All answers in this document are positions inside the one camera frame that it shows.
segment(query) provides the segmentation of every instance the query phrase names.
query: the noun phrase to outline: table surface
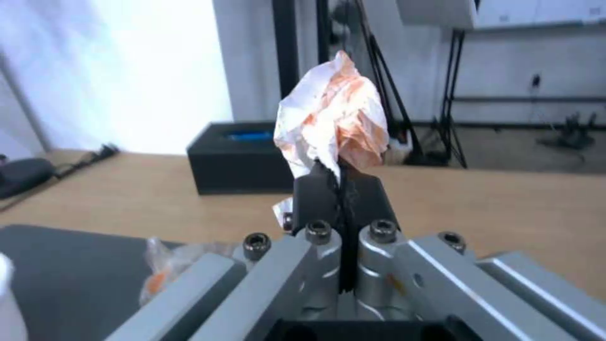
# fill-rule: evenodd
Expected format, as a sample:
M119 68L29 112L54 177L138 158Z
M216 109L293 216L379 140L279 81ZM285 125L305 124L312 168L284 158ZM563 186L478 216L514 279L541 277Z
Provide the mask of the table surface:
M59 151L54 162L82 152ZM408 238L452 230L478 256L522 250L606 302L606 178L378 167ZM198 196L186 157L120 154L0 213L0 226L42 225L187 243L279 238L271 206L286 195Z

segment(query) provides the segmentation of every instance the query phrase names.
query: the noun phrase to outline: black device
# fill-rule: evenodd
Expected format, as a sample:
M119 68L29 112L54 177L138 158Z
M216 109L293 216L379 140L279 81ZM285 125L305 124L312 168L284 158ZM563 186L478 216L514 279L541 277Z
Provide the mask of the black device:
M293 175L275 123L212 123L187 148L199 194L289 193Z
M0 199L27 192L45 183L54 174L53 164L43 158L6 162L0 166Z
M113 144L104 144L98 152L86 153L76 163L53 165L44 158L28 158L7 161L0 154L0 199L6 199L27 192L52 177L61 180L84 167L116 155L118 148Z

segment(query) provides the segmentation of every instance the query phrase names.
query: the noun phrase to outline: floor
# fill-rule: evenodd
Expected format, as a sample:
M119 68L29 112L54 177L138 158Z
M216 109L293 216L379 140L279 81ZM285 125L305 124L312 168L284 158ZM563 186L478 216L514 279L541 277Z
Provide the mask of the floor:
M422 136L427 128L418 128ZM536 143L537 138L551 137L551 130L494 129L459 127L457 133L469 169L506 171L606 174L606 132L594 131L593 146L575 152L554 150ZM453 167L459 166L456 160Z

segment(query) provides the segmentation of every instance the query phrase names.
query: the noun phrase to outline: hex socket screw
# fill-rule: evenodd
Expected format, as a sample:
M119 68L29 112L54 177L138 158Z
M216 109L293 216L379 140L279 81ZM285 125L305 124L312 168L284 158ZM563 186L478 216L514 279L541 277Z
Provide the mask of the hex socket screw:
M242 248L244 249L244 257L255 262L261 259L271 248L271 239L265 233L251 233L244 238Z

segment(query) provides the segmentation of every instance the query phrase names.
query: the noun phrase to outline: black mat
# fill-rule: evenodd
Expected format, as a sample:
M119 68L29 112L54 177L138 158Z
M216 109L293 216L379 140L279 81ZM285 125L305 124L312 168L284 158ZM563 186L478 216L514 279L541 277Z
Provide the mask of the black mat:
M102 340L139 308L145 240L34 226L0 228L29 339Z

